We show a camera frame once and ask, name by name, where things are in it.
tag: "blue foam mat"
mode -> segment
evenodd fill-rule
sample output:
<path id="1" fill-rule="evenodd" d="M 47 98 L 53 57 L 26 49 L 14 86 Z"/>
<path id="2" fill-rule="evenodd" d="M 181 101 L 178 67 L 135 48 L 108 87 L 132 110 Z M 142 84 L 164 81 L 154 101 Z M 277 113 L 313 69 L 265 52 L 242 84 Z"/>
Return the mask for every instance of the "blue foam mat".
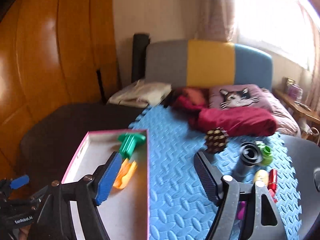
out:
<path id="1" fill-rule="evenodd" d="M 210 202 L 193 166 L 194 154 L 204 147 L 204 134 L 189 129 L 186 116 L 170 108 L 156 106 L 145 110 L 129 128 L 149 130 L 150 152 L 150 240 L 205 239 L 217 207 Z M 270 137 L 240 136 L 229 139 L 227 148 L 210 160 L 226 175 L 231 174 L 238 160 L 239 145 L 245 141 L 264 141 L 269 145 L 274 161 L 266 167 L 278 170 L 276 204 L 287 238 L 299 239 L 301 225 L 298 215 L 300 192 L 297 192 L 295 170 L 278 133 Z M 252 182 L 254 167 L 243 179 Z M 238 239 L 241 222 L 236 220 L 230 239 Z"/>

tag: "folded white cloth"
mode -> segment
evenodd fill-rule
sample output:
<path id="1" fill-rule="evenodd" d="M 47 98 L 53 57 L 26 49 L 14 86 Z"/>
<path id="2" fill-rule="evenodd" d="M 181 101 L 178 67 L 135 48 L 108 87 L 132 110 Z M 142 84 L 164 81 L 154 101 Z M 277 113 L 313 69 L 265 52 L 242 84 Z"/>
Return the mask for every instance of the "folded white cloth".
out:
<path id="1" fill-rule="evenodd" d="M 145 108 L 158 105 L 171 92 L 171 85 L 161 82 L 145 83 L 139 80 L 115 93 L 109 103 Z"/>

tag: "red blanket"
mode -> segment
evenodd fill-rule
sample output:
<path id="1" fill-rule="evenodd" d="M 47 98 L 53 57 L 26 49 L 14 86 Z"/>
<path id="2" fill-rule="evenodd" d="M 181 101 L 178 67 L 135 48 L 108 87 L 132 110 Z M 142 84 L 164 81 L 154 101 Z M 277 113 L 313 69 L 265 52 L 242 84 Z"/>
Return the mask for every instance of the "red blanket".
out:
<path id="1" fill-rule="evenodd" d="M 222 127 L 229 136 L 270 136 L 275 133 L 277 127 L 276 120 L 270 112 L 262 108 L 251 106 L 226 110 L 204 108 L 193 106 L 184 96 L 180 96 L 173 106 L 195 113 L 189 119 L 189 125 L 202 132 Z"/>

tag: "yellow egg-shaped toy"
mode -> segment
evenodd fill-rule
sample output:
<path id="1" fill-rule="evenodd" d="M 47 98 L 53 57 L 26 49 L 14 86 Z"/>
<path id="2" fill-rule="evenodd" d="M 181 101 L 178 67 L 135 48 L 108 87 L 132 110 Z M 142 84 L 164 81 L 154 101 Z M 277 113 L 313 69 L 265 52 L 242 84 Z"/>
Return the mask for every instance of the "yellow egg-shaped toy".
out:
<path id="1" fill-rule="evenodd" d="M 265 170 L 258 170 L 253 178 L 253 183 L 255 183 L 257 180 L 261 180 L 266 187 L 268 187 L 269 183 L 269 173 Z"/>

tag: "red cloth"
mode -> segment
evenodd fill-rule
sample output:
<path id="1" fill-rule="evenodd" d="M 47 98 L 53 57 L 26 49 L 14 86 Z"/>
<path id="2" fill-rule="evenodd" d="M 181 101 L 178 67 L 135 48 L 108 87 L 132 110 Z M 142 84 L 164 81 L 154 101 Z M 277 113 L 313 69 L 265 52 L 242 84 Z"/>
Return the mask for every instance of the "red cloth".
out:
<path id="1" fill-rule="evenodd" d="M 206 104 L 195 105 L 191 102 L 189 98 L 180 95 L 173 103 L 172 107 L 187 113 L 199 113 L 202 109 L 207 108 L 208 106 Z"/>
<path id="2" fill-rule="evenodd" d="M 204 98 L 204 93 L 198 88 L 184 88 L 182 94 L 196 106 L 208 105 L 208 100 Z"/>
<path id="3" fill-rule="evenodd" d="M 204 108 L 198 118 L 191 118 L 189 124 L 202 132 L 221 127 L 229 136 L 270 136 L 276 132 L 276 120 L 265 109 L 242 106 L 219 110 Z"/>

